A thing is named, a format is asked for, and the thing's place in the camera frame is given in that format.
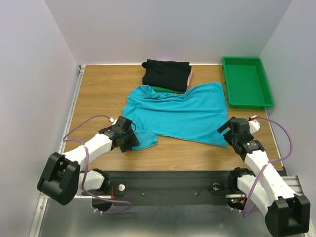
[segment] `gray panel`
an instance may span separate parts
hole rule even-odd
[[[224,206],[136,206],[119,215],[101,216],[91,199],[67,206],[49,199],[41,237],[270,237],[261,213],[244,219]]]

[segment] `gray wall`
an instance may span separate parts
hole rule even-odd
[[[312,203],[316,223],[316,1],[293,1],[261,54],[275,106],[272,119],[281,122],[292,135],[294,150],[285,167],[299,175]],[[273,127],[281,154],[289,145],[284,133]]]
[[[80,64],[259,56],[290,0],[46,0]]]
[[[77,63],[43,0],[0,7],[0,236],[28,236],[37,181],[58,148]]]

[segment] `wooden table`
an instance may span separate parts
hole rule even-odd
[[[86,66],[71,128],[87,118],[106,114],[113,118],[122,115],[131,90],[142,84],[145,69],[141,65],[97,65]],[[190,87],[218,81],[224,87],[222,66],[193,65]],[[229,109],[228,117],[248,118],[252,115],[266,116],[262,110]],[[261,120],[261,129],[255,138],[265,147],[270,159],[278,158],[276,145],[266,121]],[[91,139],[100,129],[109,126],[106,118],[95,118],[71,137],[83,141]],[[76,142],[66,144],[65,151],[77,147]],[[280,162],[274,163],[281,170]],[[102,170],[232,170],[247,167],[241,158],[228,146],[226,148],[183,141],[171,137],[158,137],[158,143],[145,150],[121,153],[120,149],[101,155],[89,168]]]

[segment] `black garment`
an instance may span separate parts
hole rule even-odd
[[[188,77],[191,72],[189,62],[163,62],[148,59],[147,62],[142,63],[142,66],[146,69],[143,85],[187,91]]]

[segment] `green plastic bin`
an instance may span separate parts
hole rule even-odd
[[[223,57],[228,106],[265,109],[274,105],[260,58]]]

